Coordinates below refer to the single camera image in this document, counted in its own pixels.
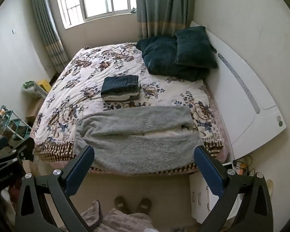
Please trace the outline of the cardboard box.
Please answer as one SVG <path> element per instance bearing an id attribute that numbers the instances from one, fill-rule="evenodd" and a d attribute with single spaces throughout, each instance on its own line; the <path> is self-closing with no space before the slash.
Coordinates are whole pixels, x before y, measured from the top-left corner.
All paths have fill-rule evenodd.
<path id="1" fill-rule="evenodd" d="M 34 123 L 40 108 L 44 103 L 44 98 L 34 98 L 29 105 L 29 108 L 26 112 L 26 120 L 28 122 Z"/>

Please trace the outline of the folded grey cream clothes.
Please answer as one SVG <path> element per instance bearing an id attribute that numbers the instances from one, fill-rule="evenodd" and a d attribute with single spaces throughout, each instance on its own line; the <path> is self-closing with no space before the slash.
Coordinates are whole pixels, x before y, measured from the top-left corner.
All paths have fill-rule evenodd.
<path id="1" fill-rule="evenodd" d="M 126 101 L 131 98 L 137 98 L 140 93 L 140 86 L 119 87 L 101 92 L 101 97 L 105 101 Z"/>

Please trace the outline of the pink patterned pajama legs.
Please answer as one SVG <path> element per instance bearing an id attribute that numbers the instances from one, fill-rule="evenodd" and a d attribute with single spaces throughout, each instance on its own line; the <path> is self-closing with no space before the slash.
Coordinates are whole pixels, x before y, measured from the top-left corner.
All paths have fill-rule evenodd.
<path id="1" fill-rule="evenodd" d="M 148 214 L 125 214 L 113 208 L 103 215 L 98 200 L 93 201 L 87 211 L 81 213 L 81 217 L 91 231 L 158 231 Z"/>

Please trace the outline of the white bed headboard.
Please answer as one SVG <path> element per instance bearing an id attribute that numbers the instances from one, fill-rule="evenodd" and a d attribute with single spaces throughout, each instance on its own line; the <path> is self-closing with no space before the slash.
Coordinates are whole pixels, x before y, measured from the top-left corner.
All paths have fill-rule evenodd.
<path id="1" fill-rule="evenodd" d="M 261 79 L 231 47 L 206 32 L 218 68 L 206 79 L 231 148 L 239 159 L 286 129 L 283 116 Z"/>

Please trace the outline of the folded dark blue jeans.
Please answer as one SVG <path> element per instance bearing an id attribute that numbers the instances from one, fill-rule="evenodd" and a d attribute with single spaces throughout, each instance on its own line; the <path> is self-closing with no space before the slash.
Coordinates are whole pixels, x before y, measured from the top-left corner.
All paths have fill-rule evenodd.
<path id="1" fill-rule="evenodd" d="M 106 77 L 102 84 L 101 92 L 119 87 L 131 87 L 139 85 L 139 77 L 137 75 L 122 75 L 116 77 Z"/>

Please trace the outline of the floral bed quilt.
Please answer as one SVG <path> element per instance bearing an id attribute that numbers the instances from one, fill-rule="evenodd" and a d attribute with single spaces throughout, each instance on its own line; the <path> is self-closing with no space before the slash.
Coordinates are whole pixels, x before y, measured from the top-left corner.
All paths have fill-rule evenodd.
<path id="1" fill-rule="evenodd" d="M 203 83 L 209 72 L 182 67 L 178 77 L 152 75 L 134 43 L 82 48 L 36 116 L 35 153 L 65 162 L 90 145 L 91 168 L 116 174 L 193 169 L 197 146 L 220 159 L 224 140 Z"/>

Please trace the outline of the dark teal pillow back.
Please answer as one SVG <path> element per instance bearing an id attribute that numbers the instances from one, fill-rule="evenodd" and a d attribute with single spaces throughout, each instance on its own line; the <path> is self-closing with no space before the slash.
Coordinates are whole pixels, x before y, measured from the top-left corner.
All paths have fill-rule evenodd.
<path id="1" fill-rule="evenodd" d="M 141 39 L 136 48 L 142 52 L 142 58 L 148 72 L 152 75 L 164 75 L 195 82 L 203 80 L 210 73 L 209 68 L 184 66 L 175 63 L 177 39 L 170 36 L 155 36 Z"/>

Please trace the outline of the yellow box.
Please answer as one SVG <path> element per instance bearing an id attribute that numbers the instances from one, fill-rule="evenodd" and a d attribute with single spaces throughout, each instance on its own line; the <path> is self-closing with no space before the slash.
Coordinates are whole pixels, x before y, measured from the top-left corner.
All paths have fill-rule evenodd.
<path id="1" fill-rule="evenodd" d="M 37 81 L 37 84 L 44 89 L 44 91 L 46 91 L 47 93 L 49 93 L 51 91 L 51 85 L 49 84 L 49 82 L 47 80 L 39 80 Z"/>

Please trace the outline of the grey curtain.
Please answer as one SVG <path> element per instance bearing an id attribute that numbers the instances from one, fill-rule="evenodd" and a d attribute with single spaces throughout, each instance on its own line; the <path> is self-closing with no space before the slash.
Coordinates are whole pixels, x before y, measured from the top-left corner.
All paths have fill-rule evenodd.
<path id="1" fill-rule="evenodd" d="M 139 39 L 173 36 L 190 26 L 195 0 L 136 0 Z"/>
<path id="2" fill-rule="evenodd" d="M 55 71 L 60 74 L 69 63 L 49 5 L 49 0 L 31 0 L 33 14 L 44 47 Z"/>

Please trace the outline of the dark teal pillow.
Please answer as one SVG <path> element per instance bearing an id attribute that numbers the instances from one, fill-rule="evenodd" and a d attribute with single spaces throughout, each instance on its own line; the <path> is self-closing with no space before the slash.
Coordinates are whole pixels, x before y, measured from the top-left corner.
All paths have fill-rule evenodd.
<path id="1" fill-rule="evenodd" d="M 164 75 L 195 82 L 203 80 L 210 73 L 209 68 L 184 66 L 175 63 L 177 39 L 170 36 L 155 36 L 141 39 L 136 48 L 142 52 L 142 58 L 148 72 L 152 75 Z"/>
<path id="2" fill-rule="evenodd" d="M 189 27 L 176 32 L 175 63 L 184 66 L 215 69 L 218 64 L 204 26 Z"/>

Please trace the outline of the teal metal shelf rack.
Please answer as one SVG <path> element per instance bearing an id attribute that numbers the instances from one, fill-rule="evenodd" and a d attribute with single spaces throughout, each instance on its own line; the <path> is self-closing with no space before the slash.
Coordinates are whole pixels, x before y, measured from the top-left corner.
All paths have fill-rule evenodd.
<path id="1" fill-rule="evenodd" d="M 14 111 L 4 105 L 0 108 L 0 128 L 8 140 L 23 141 L 30 137 L 32 128 Z"/>

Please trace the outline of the white bedside cabinet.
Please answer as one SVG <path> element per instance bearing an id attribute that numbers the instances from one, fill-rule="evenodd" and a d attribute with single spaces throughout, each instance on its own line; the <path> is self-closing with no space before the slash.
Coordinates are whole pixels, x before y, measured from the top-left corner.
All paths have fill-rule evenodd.
<path id="1" fill-rule="evenodd" d="M 223 166 L 227 170 L 235 170 L 240 175 L 243 174 L 243 171 L 246 171 L 246 169 L 240 169 L 239 166 L 238 168 L 234 167 L 231 162 L 225 163 L 223 164 Z M 198 223 L 201 224 L 212 211 L 219 197 L 212 194 L 201 172 L 196 172 L 190 175 L 189 178 L 192 210 L 191 215 Z M 234 220 L 235 216 L 237 215 L 237 212 L 241 205 L 242 197 L 243 194 L 237 195 L 237 199 L 234 202 L 231 212 L 227 218 L 226 224 L 230 225 L 231 222 Z"/>

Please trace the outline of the right grey curtain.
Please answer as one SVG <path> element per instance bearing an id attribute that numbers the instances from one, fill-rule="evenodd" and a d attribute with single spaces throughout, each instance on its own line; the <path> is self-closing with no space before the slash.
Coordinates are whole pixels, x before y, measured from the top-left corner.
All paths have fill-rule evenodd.
<path id="1" fill-rule="evenodd" d="M 190 26 L 195 0 L 136 0 L 139 39 L 173 36 Z"/>

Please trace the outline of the left brown slipper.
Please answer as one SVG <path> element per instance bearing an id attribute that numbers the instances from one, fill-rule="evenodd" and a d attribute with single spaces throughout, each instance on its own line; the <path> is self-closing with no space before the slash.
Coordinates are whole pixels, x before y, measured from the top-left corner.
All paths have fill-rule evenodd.
<path id="1" fill-rule="evenodd" d="M 124 214 L 130 214 L 128 205 L 122 196 L 118 196 L 115 198 L 114 205 L 115 205 L 116 210 L 119 210 Z"/>

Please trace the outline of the grey fluffy pants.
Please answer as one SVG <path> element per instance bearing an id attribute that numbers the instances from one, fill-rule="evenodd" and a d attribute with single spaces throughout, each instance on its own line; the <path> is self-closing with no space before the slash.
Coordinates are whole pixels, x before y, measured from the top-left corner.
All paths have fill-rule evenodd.
<path id="1" fill-rule="evenodd" d="M 74 154 L 86 145 L 93 165 L 120 174 L 167 171 L 194 162 L 203 140 L 187 106 L 149 106 L 93 113 L 76 123 Z"/>

